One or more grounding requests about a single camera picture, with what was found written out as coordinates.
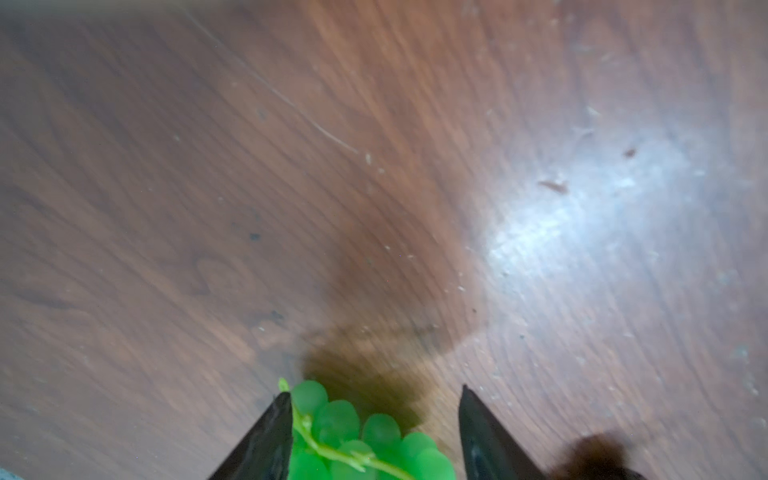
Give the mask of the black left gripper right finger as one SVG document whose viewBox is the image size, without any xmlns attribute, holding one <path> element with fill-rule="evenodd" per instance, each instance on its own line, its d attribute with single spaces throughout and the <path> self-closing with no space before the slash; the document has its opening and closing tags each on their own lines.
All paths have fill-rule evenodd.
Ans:
<svg viewBox="0 0 768 480">
<path fill-rule="evenodd" d="M 547 479 L 542 469 L 467 385 L 462 386 L 458 422 L 469 480 Z"/>
</svg>

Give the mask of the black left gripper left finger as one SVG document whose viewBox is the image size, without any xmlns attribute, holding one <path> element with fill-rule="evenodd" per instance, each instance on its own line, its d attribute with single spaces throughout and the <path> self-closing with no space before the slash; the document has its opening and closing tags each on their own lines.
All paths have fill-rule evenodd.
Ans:
<svg viewBox="0 0 768 480">
<path fill-rule="evenodd" d="M 274 398 L 210 480 L 286 480 L 293 446 L 291 394 Z"/>
</svg>

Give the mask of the green fake grape bunch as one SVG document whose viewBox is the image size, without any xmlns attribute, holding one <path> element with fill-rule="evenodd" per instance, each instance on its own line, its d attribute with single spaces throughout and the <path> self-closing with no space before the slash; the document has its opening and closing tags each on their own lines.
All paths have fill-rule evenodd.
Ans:
<svg viewBox="0 0 768 480">
<path fill-rule="evenodd" d="M 292 402 L 293 446 L 289 479 L 453 480 L 452 461 L 425 433 L 401 432 L 394 417 L 374 413 L 361 419 L 345 399 L 331 400 L 314 380 L 292 387 L 279 380 Z"/>
</svg>

